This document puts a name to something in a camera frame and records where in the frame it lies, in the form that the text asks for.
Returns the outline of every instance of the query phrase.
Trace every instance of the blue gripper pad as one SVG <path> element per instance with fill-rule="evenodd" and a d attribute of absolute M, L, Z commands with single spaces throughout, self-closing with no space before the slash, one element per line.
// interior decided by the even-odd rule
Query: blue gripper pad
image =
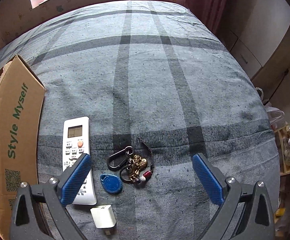
<path fill-rule="evenodd" d="M 199 155 L 193 156 L 192 164 L 212 203 L 221 206 L 224 202 L 223 190 L 215 176 Z"/>
<path fill-rule="evenodd" d="M 79 189 L 81 188 L 84 180 L 91 170 L 91 166 L 92 159 L 87 154 L 61 189 L 62 196 L 60 202 L 63 207 L 71 204 L 74 201 Z"/>

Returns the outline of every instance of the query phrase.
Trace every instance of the silver bolt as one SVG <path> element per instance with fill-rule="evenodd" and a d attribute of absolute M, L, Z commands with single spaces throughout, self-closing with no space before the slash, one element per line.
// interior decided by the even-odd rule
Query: silver bolt
<path fill-rule="evenodd" d="M 235 179 L 234 179 L 233 177 L 228 177 L 228 178 L 227 178 L 227 182 L 228 182 L 229 184 L 233 184 L 233 183 L 235 183 Z"/>
<path fill-rule="evenodd" d="M 56 179 L 56 178 L 50 178 L 49 179 L 49 183 L 50 184 L 55 184 L 57 181 L 58 181 L 58 179 Z"/>
<path fill-rule="evenodd" d="M 264 182 L 263 182 L 263 181 L 258 181 L 258 186 L 259 186 L 259 187 L 264 187 L 264 186 L 265 186 L 265 184 L 264 184 Z"/>
<path fill-rule="evenodd" d="M 22 183 L 20 184 L 21 187 L 27 187 L 27 185 L 28 185 L 27 182 L 22 182 Z"/>

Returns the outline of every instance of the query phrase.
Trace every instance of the cardboard box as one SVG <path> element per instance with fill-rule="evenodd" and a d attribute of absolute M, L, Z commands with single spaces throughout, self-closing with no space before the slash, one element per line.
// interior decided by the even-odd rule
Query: cardboard box
<path fill-rule="evenodd" d="M 19 184 L 37 184 L 37 133 L 45 88 L 18 55 L 0 70 L 0 236 L 9 239 Z"/>

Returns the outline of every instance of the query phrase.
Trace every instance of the white air conditioner remote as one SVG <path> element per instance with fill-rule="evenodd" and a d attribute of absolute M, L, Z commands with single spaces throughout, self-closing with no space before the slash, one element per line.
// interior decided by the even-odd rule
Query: white air conditioner remote
<path fill-rule="evenodd" d="M 82 153 L 89 153 L 89 118 L 66 120 L 63 131 L 63 171 L 71 167 Z M 73 204 L 95 205 L 92 171 L 89 171 Z"/>

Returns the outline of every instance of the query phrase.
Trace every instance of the cabinet handle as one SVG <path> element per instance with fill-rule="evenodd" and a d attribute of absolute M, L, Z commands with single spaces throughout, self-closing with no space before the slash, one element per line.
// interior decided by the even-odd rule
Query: cabinet handle
<path fill-rule="evenodd" d="M 242 54 L 240 54 L 240 55 L 241 55 L 242 59 L 244 60 L 244 62 L 247 64 L 247 60 L 243 57 Z"/>

